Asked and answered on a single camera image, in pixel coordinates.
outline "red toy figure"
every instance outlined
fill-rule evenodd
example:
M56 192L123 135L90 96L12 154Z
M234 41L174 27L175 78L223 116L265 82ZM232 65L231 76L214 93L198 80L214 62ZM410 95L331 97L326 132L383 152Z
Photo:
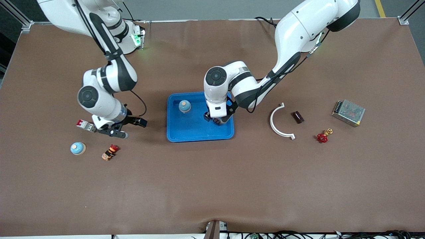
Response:
M119 150L119 147L116 145L110 145L108 151L106 151L104 154L102 154L102 158L106 161L109 161L113 156L115 156L115 153Z
M328 136L330 135L330 134L332 134L333 133L333 131L331 130L331 129L327 129L327 130L325 130L324 132L323 132L323 134L318 134L317 135L317 140L320 142L320 143L326 143L326 142L328 142Z

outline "red valve handle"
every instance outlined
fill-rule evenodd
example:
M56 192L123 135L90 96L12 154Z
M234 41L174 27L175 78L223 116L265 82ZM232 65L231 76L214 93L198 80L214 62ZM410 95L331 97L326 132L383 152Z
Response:
M317 135L317 140L320 143L326 143L326 142L328 142L328 137L326 135L324 135L324 134L318 134Z
M117 145L110 145L110 148L115 150L115 151L119 150L119 147Z

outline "yellow floor line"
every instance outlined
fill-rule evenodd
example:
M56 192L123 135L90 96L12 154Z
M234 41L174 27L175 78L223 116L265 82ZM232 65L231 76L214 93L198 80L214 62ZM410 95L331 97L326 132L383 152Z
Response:
M382 8L381 0L375 0L376 8L378 8L379 16L380 17L386 17L384 8Z

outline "blue and white toy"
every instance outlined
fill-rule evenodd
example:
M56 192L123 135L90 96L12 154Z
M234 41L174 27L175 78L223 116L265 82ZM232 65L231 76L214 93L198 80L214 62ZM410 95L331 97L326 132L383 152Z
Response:
M190 109L192 108L192 105L190 104L189 101L187 100L182 100L180 101L180 103L178 104L178 109L183 112L183 113L187 113L190 111Z
M83 154L85 152L85 148L85 144L81 142L75 142L71 145L71 153L75 155Z

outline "white curved plastic piece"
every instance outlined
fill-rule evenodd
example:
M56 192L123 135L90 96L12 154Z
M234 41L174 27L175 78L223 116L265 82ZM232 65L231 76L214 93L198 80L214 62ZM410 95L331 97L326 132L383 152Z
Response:
M292 140L295 139L295 135L294 134L285 134L280 132L278 129L276 129L276 126L273 123L273 115L275 114L276 111L283 109L285 107L285 104L281 103L279 107L277 107L275 110L273 110L272 115L270 115L270 126L272 127L273 131L275 133L277 133L278 135L282 136L282 137L291 137Z

